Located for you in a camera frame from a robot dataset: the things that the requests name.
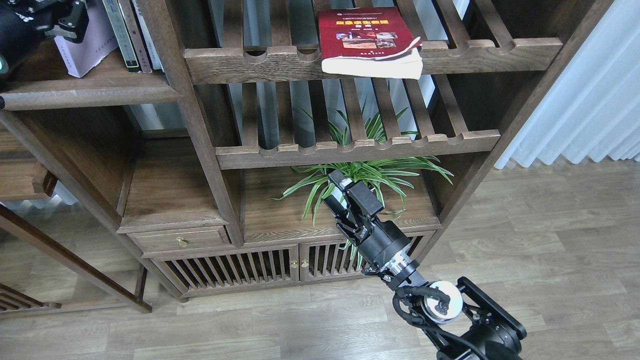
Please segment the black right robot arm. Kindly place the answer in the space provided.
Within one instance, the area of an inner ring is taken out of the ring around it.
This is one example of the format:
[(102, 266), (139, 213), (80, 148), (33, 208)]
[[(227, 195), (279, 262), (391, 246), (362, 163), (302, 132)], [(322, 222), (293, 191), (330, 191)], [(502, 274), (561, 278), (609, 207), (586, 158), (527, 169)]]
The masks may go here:
[(381, 221), (382, 203), (366, 185), (339, 170), (329, 180), (341, 193), (325, 200), (337, 228), (368, 263), (362, 273), (377, 276), (393, 291), (392, 305), (410, 326), (422, 330), (439, 360), (518, 360), (525, 327), (462, 276), (457, 283), (427, 281), (408, 255), (409, 238)]

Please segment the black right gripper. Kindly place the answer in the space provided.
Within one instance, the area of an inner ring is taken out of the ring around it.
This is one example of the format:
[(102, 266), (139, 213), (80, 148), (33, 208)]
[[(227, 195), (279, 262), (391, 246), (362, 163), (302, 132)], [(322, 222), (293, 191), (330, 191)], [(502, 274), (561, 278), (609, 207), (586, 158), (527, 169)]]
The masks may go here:
[(363, 181), (353, 182), (340, 170), (327, 175), (329, 182), (338, 186), (347, 205), (332, 194), (323, 200), (343, 234), (357, 247), (359, 255), (369, 267), (362, 269), (366, 276), (381, 278), (410, 278), (413, 260), (407, 255), (410, 239), (393, 221), (380, 221), (377, 217), (384, 205)]

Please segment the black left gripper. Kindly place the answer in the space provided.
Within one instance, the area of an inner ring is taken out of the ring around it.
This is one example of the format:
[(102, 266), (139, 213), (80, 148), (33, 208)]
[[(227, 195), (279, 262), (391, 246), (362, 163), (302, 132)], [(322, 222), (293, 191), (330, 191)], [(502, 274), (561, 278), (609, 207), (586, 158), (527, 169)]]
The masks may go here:
[(6, 75), (25, 61), (46, 39), (62, 36), (82, 43), (88, 24), (84, 0), (2, 0), (1, 73)]

